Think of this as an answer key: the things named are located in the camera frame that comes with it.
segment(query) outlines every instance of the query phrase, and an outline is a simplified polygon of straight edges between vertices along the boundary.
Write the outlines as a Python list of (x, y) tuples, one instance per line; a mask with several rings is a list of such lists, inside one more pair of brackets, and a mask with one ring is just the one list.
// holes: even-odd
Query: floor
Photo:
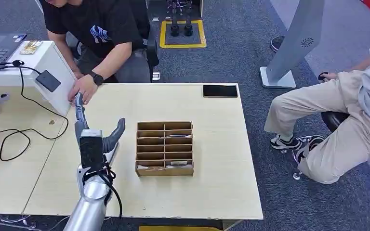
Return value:
[[(272, 134), (263, 131), (271, 100), (286, 91), (262, 88), (259, 67), (272, 59), (274, 53), (269, 49), (269, 41), (286, 32), (297, 0), (204, 2), (208, 47), (160, 49), (158, 68), (164, 82), (239, 84), (264, 220), (244, 221), (232, 231), (370, 230), (370, 165), (359, 165), (332, 185), (306, 178), (295, 181), (291, 177), (292, 160), (272, 150), (268, 145)], [(0, 5), (6, 6), (0, 8), (0, 31), (26, 31), (30, 38), (46, 39), (43, 18), (33, 3), (32, 0), (0, 0)], [(321, 44), (292, 70), (299, 87), (315, 84), (314, 73), (348, 68), (367, 55), (370, 12), (362, 3), (358, 0), (326, 1), (324, 17), (326, 26)], [(295, 133), (329, 134), (320, 115), (300, 120)], [(60, 218), (34, 220), (38, 228), (47, 230)], [(119, 230), (137, 228), (136, 224), (124, 223)], [(114, 219), (102, 228), (104, 231), (116, 229)], [(1, 230), (17, 229), (0, 227)]]
[[(286, 28), (298, 2), (271, 0)], [(326, 0), (321, 43), (305, 59), (314, 73), (340, 72), (364, 60), (369, 48), (370, 9), (359, 0)]]

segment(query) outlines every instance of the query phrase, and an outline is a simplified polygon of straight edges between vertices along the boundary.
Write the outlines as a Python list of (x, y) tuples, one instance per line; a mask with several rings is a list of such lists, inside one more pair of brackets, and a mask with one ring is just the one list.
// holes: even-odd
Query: wristwatch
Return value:
[(97, 86), (100, 86), (104, 83), (104, 78), (99, 75), (99, 74), (96, 74), (94, 73), (93, 71), (90, 72), (90, 76), (93, 77), (93, 80), (94, 80), (94, 83), (97, 85)]

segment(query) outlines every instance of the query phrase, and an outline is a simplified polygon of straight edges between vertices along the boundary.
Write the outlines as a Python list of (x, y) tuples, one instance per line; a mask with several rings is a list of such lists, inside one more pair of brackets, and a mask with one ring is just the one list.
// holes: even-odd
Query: robotic hand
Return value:
[(75, 132), (79, 144), (81, 165), (77, 169), (77, 185), (80, 199), (64, 231), (99, 231), (106, 216), (106, 207), (112, 192), (116, 194), (122, 215), (121, 199), (113, 187), (114, 172), (110, 165), (114, 160), (119, 139), (125, 130), (125, 119), (118, 121), (117, 128), (103, 138), (101, 130), (90, 129), (82, 106), (82, 94), (76, 96)]

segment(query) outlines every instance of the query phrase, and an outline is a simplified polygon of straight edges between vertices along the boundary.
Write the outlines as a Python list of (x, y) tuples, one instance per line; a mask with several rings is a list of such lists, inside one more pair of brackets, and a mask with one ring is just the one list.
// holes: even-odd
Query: yellow object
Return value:
[[(191, 21), (193, 24), (198, 24), (200, 44), (175, 44), (166, 45), (165, 44), (165, 33), (167, 24), (172, 24), (170, 21), (162, 21), (161, 24), (161, 35), (159, 37), (159, 46), (162, 48), (206, 48), (205, 32), (203, 30), (202, 20)], [(178, 21), (178, 24), (186, 24), (186, 21)]]
[(208, 227), (180, 227), (180, 226), (140, 226), (139, 231), (218, 231)]

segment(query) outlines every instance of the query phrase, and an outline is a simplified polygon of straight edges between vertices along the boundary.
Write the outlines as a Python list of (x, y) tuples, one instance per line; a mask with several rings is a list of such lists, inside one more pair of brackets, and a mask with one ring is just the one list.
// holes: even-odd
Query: white cable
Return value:
[(24, 219), (29, 218), (29, 217), (30, 217), (30, 215), (27, 215), (26, 217), (24, 217), (22, 215), (22, 218), (21, 219), (18, 219), (18, 220), (9, 220), (9, 219), (8, 220), (5, 220), (5, 219), (3, 219), (3, 218), (0, 217), (0, 220), (2, 222), (4, 222), (4, 223), (17, 223), (17, 222), (23, 221)]
[(32, 229), (30, 227), (20, 226), (20, 225), (12, 225), (12, 224), (5, 224), (5, 223), (0, 223), (0, 225), (13, 227), (13, 228), (19, 228), (19, 229), (25, 229), (25, 230), (32, 230), (32, 231), (43, 231), (43, 230), (40, 230), (40, 229)]
[[(22, 218), (19, 221), (22, 221), (26, 218), (30, 217), (30, 215), (27, 215), (25, 218)], [(67, 216), (63, 219), (61, 219), (59, 222), (57, 222), (53, 227), (51, 227), (49, 230), (47, 231), (52, 231), (53, 229), (55, 229), (62, 221), (66, 220), (67, 218), (69, 218), (70, 216)], [(0, 223), (0, 225), (3, 225), (3, 226), (8, 226), (8, 227), (13, 227), (13, 228), (20, 228), (20, 229), (25, 229), (25, 230), (31, 230), (31, 231), (43, 231), (43, 230), (40, 230), (40, 229), (33, 229), (33, 228), (30, 228), (30, 227), (27, 227), (27, 226), (20, 226), (20, 225), (13, 225), (13, 224), (7, 224), (7, 223)]]
[(52, 230), (54, 230), (54, 228), (56, 228), (62, 221), (64, 221), (65, 219), (67, 219), (67, 218), (69, 218), (70, 216), (67, 216), (67, 217), (65, 217), (65, 218), (63, 218), (63, 219), (61, 219), (57, 224), (55, 224), (51, 229), (49, 229), (49, 230), (47, 230), (47, 231), (52, 231)]

